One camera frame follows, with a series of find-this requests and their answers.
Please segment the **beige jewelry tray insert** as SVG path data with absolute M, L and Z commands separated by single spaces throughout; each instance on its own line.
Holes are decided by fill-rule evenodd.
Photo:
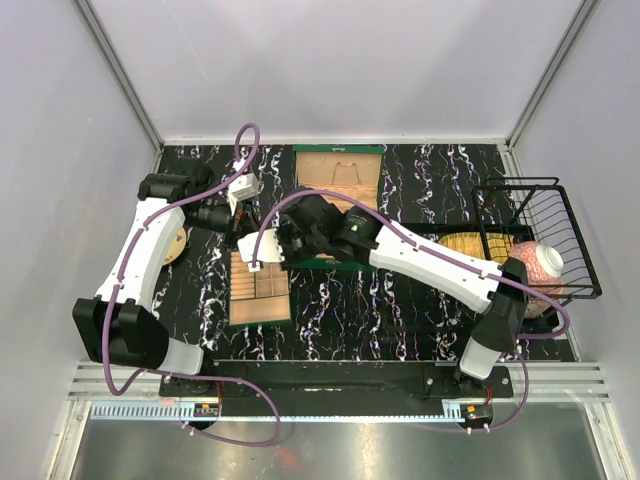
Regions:
M 238 251 L 231 253 L 229 325 L 258 326 L 291 320 L 288 273 L 268 263 L 251 272 Z

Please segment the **green jewelry box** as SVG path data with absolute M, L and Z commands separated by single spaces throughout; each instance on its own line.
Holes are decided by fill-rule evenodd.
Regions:
M 360 270 L 370 265 L 381 222 L 370 212 L 378 209 L 378 187 L 384 150 L 380 147 L 296 146 L 296 193 L 281 211 L 283 223 L 297 228 L 319 222 L 329 237 L 324 254 L 288 268 Z

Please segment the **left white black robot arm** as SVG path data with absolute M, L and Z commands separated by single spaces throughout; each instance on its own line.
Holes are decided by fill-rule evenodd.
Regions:
M 253 173 L 243 173 L 230 184 L 226 204 L 199 199 L 145 224 L 162 208 L 213 187 L 212 169 L 199 160 L 182 173 L 152 173 L 141 182 L 134 222 L 116 264 L 94 297 L 78 299 L 72 310 L 92 361 L 103 361 L 104 319 L 110 314 L 108 355 L 112 364 L 179 373 L 181 384 L 196 396 L 214 388 L 216 372 L 203 363 L 204 351 L 172 338 L 153 315 L 155 286 L 180 229 L 194 226 L 223 233 L 230 240 L 242 216 L 238 207 L 258 194 L 259 182 Z

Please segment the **woven bamboo tray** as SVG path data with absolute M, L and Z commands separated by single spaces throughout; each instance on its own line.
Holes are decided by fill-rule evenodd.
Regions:
M 484 243 L 479 232 L 447 234 L 442 236 L 438 243 L 471 257 L 504 263 L 509 257 L 510 250 L 514 244 L 514 237 L 501 233 L 487 233 L 488 253 L 484 250 Z

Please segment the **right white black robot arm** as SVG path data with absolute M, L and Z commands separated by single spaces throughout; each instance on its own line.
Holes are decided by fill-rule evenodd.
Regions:
M 463 395 L 476 396 L 488 387 L 494 364 L 515 347 L 532 293 L 523 262 L 497 263 L 451 250 L 326 190 L 299 189 L 275 209 L 292 229 L 280 236 L 287 259 L 326 253 L 400 273 L 480 314 L 453 375 Z

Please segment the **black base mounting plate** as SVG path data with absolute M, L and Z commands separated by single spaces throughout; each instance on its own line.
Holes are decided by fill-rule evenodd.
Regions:
M 270 396 L 288 391 L 344 393 L 403 392 L 434 399 L 510 399 L 509 370 L 496 366 L 485 380 L 459 371 L 454 362 L 434 361 L 241 361 L 212 360 L 205 375 L 240 378 Z

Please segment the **red patterned ceramic bowl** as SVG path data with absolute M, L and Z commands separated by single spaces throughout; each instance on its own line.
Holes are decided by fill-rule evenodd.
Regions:
M 514 244 L 509 256 L 525 264 L 531 288 L 549 297 L 564 293 L 561 278 L 564 261 L 555 248 L 536 241 L 525 241 Z

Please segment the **aluminium rail front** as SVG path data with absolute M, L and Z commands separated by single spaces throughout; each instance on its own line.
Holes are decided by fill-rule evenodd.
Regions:
M 101 366 L 78 365 L 69 398 L 96 401 L 98 411 L 115 406 L 116 417 L 183 418 L 205 420 L 266 421 L 275 412 L 285 421 L 457 421 L 467 404 L 498 405 L 527 399 L 541 403 L 605 403 L 609 399 L 599 367 L 593 363 L 507 362 L 514 389 L 510 399 L 428 399 L 403 392 L 347 391 L 305 393 L 288 391 L 270 396 L 260 387 L 240 378 L 192 380 L 174 374 L 160 377 L 141 374 L 121 396 L 110 393 Z

